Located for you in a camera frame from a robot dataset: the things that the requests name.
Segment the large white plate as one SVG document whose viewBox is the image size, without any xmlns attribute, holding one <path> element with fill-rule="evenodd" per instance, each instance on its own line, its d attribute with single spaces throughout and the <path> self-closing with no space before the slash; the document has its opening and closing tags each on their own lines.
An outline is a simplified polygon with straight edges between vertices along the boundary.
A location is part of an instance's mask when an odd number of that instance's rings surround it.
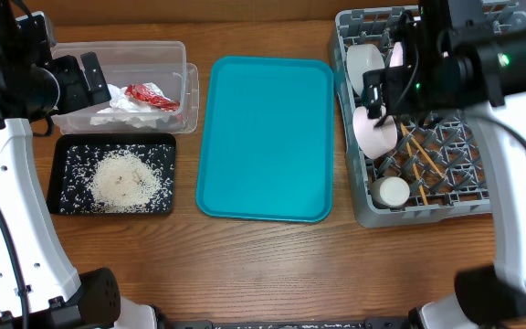
<svg viewBox="0 0 526 329">
<path fill-rule="evenodd" d="M 391 56 L 389 58 L 389 67 L 401 67 L 404 65 L 404 48 L 401 42 L 394 44 Z"/>
</svg>

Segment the white napkin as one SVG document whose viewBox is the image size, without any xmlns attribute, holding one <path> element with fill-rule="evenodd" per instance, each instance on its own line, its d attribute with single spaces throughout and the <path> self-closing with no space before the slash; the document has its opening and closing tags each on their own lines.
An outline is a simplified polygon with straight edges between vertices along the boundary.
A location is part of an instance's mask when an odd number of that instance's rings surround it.
<svg viewBox="0 0 526 329">
<path fill-rule="evenodd" d="M 152 82 L 142 84 L 165 96 L 156 84 Z M 91 125 L 122 122 L 135 128 L 156 128 L 158 121 L 163 118 L 163 114 L 174 112 L 161 111 L 153 106 L 129 98 L 125 95 L 127 87 L 120 88 L 112 84 L 108 85 L 111 96 L 109 107 L 98 111 L 97 116 L 90 119 Z"/>
</svg>

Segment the wooden chopstick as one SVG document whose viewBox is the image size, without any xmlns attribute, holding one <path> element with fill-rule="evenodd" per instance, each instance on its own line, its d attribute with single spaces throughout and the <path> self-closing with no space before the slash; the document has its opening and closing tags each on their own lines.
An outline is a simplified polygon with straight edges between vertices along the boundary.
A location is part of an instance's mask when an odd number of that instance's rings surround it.
<svg viewBox="0 0 526 329">
<path fill-rule="evenodd" d="M 403 123 L 400 123 L 400 128 L 401 128 L 401 132 L 402 132 L 403 136 L 404 137 L 408 137 L 409 132 L 405 128 L 405 125 Z M 409 142 L 406 142 L 405 148 L 407 150 L 407 153 L 408 153 L 409 157 L 413 158 L 414 153 L 412 151 L 412 148 L 411 148 Z M 420 196 L 422 198 L 422 201 L 423 201 L 425 206 L 428 206 L 429 203 L 428 203 L 428 201 L 426 199 L 426 193 L 425 193 L 425 190 L 424 190 L 424 187 L 423 187 L 423 184 L 422 184 L 421 175 L 419 174 L 419 171 L 417 169 L 417 165 L 415 163 L 412 164 L 412 169 L 413 169 L 413 173 L 414 173 L 416 182 L 419 184 L 418 190 L 419 190 Z"/>
<path fill-rule="evenodd" d="M 409 134 L 409 131 L 407 130 L 407 128 L 402 123 L 401 123 L 400 127 L 401 127 L 402 133 L 408 133 Z M 445 178 L 446 177 L 445 174 L 437 167 L 436 163 L 429 156 L 429 154 L 426 152 L 426 150 L 421 146 L 421 144 L 417 141 L 417 139 L 415 137 L 413 137 L 413 136 L 411 136 L 410 139 L 411 139 L 412 143 L 414 144 L 414 146 L 417 148 L 417 150 L 422 153 L 422 155 L 425 157 L 425 159 L 430 164 L 430 166 L 435 170 L 437 175 L 440 178 Z"/>
</svg>

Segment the red snack wrapper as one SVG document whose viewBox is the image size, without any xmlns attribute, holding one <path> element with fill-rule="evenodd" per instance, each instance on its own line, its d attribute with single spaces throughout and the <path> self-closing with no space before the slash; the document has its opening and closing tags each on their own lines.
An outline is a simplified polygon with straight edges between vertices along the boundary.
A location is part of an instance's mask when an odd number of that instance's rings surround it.
<svg viewBox="0 0 526 329">
<path fill-rule="evenodd" d="M 128 86 L 125 90 L 125 95 L 161 111 L 177 111 L 180 107 L 178 101 L 171 101 L 144 84 L 132 84 Z"/>
</svg>

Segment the grey-rimmed white bowl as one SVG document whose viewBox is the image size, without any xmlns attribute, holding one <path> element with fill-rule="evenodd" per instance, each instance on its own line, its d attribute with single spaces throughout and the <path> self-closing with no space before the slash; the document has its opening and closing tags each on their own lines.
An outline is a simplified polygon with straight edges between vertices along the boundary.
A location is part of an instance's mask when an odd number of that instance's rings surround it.
<svg viewBox="0 0 526 329">
<path fill-rule="evenodd" d="M 353 45 L 348 48 L 346 52 L 346 69 L 352 89 L 358 96 L 363 94 L 363 74 L 383 68 L 383 57 L 374 44 Z"/>
</svg>

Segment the small white rice bowl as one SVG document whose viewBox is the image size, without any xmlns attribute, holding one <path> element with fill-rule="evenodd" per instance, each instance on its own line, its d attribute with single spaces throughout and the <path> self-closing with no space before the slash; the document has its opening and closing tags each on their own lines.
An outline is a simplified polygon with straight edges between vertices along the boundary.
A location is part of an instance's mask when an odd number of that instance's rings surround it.
<svg viewBox="0 0 526 329">
<path fill-rule="evenodd" d="M 397 145 L 395 120 L 388 116 L 380 127 L 375 125 L 378 119 L 369 119 L 365 107 L 357 107 L 352 117 L 352 127 L 356 142 L 364 155 L 370 159 L 392 151 Z"/>
</svg>

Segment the pile of white rice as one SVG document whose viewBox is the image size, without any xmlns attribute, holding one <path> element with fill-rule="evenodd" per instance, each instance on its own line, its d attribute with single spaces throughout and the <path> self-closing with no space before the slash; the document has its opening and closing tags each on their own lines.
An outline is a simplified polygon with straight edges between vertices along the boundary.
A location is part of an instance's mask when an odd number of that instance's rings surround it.
<svg viewBox="0 0 526 329">
<path fill-rule="evenodd" d="M 168 144 L 72 145 L 62 166 L 57 212 L 168 214 L 175 156 Z"/>
</svg>

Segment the white paper cup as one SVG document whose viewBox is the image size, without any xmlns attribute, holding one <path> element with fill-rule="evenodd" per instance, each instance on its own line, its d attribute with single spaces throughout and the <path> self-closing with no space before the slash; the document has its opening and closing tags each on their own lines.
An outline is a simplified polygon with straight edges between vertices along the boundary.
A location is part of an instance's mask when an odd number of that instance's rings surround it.
<svg viewBox="0 0 526 329">
<path fill-rule="evenodd" d="M 385 176 L 376 179 L 370 187 L 370 192 L 373 202 L 378 207 L 402 207 L 410 197 L 408 183 L 396 176 Z"/>
</svg>

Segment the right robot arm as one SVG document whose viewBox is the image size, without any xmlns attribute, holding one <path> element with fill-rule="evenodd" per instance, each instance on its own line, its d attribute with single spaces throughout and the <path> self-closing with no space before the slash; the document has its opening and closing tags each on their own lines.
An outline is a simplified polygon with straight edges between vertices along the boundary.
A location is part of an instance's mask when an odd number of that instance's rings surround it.
<svg viewBox="0 0 526 329">
<path fill-rule="evenodd" d="M 410 328 L 481 328 L 526 317 L 526 27 L 497 33 L 479 1 L 423 1 L 393 30 L 398 67 L 363 76 L 377 125 L 459 110 L 483 163 L 496 256 L 461 271 L 448 297 L 413 309 Z"/>
</svg>

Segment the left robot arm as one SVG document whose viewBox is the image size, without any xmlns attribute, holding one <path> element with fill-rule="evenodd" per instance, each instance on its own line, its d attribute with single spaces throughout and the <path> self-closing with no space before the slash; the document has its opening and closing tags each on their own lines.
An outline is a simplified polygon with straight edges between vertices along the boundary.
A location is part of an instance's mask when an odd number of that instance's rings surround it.
<svg viewBox="0 0 526 329">
<path fill-rule="evenodd" d="M 33 122 L 110 97 L 93 53 L 54 58 L 41 13 L 0 1 L 0 328 L 165 328 L 155 307 L 121 296 L 106 268 L 79 273 L 37 177 Z"/>
</svg>

